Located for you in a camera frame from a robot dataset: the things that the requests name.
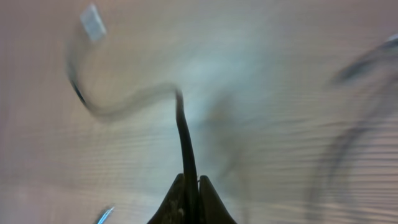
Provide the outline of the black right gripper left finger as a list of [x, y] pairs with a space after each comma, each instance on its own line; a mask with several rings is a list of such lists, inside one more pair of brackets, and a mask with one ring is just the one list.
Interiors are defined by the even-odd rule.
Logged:
[[184, 175], [177, 174], [159, 208], [147, 224], [185, 223], [185, 184]]

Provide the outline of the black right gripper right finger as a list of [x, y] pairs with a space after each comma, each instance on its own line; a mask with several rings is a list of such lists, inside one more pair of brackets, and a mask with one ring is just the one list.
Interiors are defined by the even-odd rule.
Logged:
[[237, 224], [227, 211], [209, 177], [202, 175], [199, 183], [201, 207], [205, 223]]

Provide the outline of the thin black cable silver plug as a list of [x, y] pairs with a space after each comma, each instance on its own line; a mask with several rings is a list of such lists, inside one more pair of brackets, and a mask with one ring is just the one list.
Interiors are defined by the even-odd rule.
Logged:
[[97, 219], [94, 221], [94, 224], [104, 224], [108, 217], [114, 210], [114, 206], [106, 207], [103, 211], [100, 212]]

